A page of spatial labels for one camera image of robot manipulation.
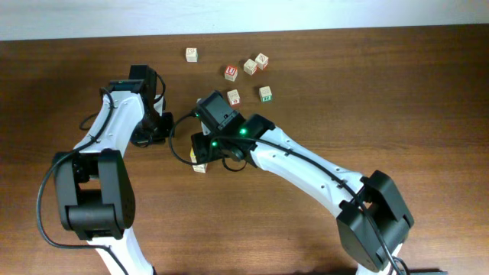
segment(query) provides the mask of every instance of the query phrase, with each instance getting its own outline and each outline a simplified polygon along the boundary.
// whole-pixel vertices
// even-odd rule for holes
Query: white cube
[[[262,53],[258,54],[254,61],[258,64],[260,70],[264,70],[268,65],[268,57]]]
[[[196,155],[193,153],[193,148],[190,150],[190,159],[193,163],[197,162]],[[194,171],[199,173],[205,173],[207,171],[207,163],[200,165],[192,165]]]
[[[231,106],[239,104],[240,98],[237,89],[228,92],[228,100]]]
[[[187,48],[185,51],[185,57],[187,62],[197,62],[199,55],[197,54],[197,48]]]
[[[233,66],[227,66],[224,71],[224,78],[227,80],[235,81],[238,76],[238,68]]]
[[[244,64],[244,71],[250,76],[253,76],[254,72],[257,71],[257,63],[253,60],[246,61]]]
[[[260,100],[262,102],[267,102],[272,100],[272,90],[270,90],[269,86],[260,88]]]

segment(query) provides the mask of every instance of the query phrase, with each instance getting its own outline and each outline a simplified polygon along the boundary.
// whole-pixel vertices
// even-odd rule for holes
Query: robotic arm
[[[75,146],[83,149],[54,158],[73,155],[54,171],[61,224],[80,240],[108,248],[112,255],[97,251],[111,274],[156,274],[134,235],[135,198],[122,158],[129,141],[164,142],[173,127],[171,113],[163,113],[164,96],[155,98],[157,77],[149,66],[135,65],[128,80],[111,81],[100,113]],[[99,180],[100,189],[83,189],[89,180]]]
[[[283,177],[336,218],[343,248],[359,263],[358,275],[389,271],[389,257],[397,254],[414,220],[388,175],[375,171],[365,177],[328,162],[266,118],[244,119],[219,92],[198,101],[189,116],[209,130],[192,136],[198,163],[229,157]]]

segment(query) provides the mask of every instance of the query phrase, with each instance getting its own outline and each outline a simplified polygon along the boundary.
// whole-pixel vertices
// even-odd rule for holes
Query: white background
[[[489,0],[0,0],[0,40],[489,23]]]

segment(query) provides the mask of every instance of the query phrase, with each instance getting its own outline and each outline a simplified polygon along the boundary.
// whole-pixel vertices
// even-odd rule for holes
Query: brown tabletop
[[[197,47],[198,63],[187,63]],[[265,71],[242,65],[258,53]],[[275,122],[327,160],[369,176],[389,174],[416,224],[400,256],[412,269],[489,270],[489,26],[392,27],[259,34],[117,37],[0,43],[0,273],[107,274],[95,251],[53,248],[40,237],[35,200],[57,151],[84,133],[98,88],[147,63],[167,84],[176,118],[213,89],[237,89],[246,117]],[[236,82],[223,77],[238,66]],[[269,86],[272,102],[257,88]],[[188,157],[198,121],[176,150]],[[206,174],[165,145],[128,146],[137,201],[134,230],[158,273],[294,273],[354,268],[335,219],[272,173],[211,163]],[[44,224],[64,231],[52,180]]]

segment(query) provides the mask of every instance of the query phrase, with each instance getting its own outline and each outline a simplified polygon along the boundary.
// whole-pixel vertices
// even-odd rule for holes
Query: white wall
[[[0,40],[489,23],[489,0],[0,0]]]

